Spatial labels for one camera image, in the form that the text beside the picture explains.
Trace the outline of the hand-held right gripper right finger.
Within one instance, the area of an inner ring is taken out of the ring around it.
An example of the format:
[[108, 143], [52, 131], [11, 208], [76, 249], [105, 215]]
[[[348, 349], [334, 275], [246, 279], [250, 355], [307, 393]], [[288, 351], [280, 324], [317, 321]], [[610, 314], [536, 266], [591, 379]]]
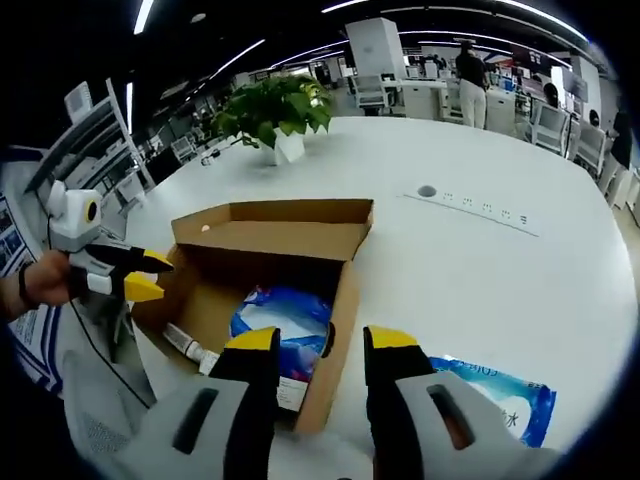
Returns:
[[435, 370], [412, 336], [366, 326], [363, 340], [375, 478], [542, 479], [558, 463], [509, 433], [476, 388]]

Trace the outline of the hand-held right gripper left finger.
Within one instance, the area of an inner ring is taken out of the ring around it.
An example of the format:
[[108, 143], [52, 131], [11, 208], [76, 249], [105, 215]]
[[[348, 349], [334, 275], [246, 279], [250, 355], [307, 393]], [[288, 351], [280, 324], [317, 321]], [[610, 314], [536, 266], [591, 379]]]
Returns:
[[265, 479], [278, 412], [280, 331], [245, 332], [211, 372], [158, 401], [119, 455], [130, 479]]

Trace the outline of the person's left hand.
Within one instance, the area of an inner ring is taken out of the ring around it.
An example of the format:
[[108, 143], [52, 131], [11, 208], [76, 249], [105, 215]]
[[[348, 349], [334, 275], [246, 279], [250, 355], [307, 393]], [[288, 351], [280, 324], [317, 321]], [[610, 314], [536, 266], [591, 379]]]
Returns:
[[80, 274], [72, 268], [69, 255], [47, 250], [20, 275], [20, 294], [30, 305], [61, 306], [85, 292]]

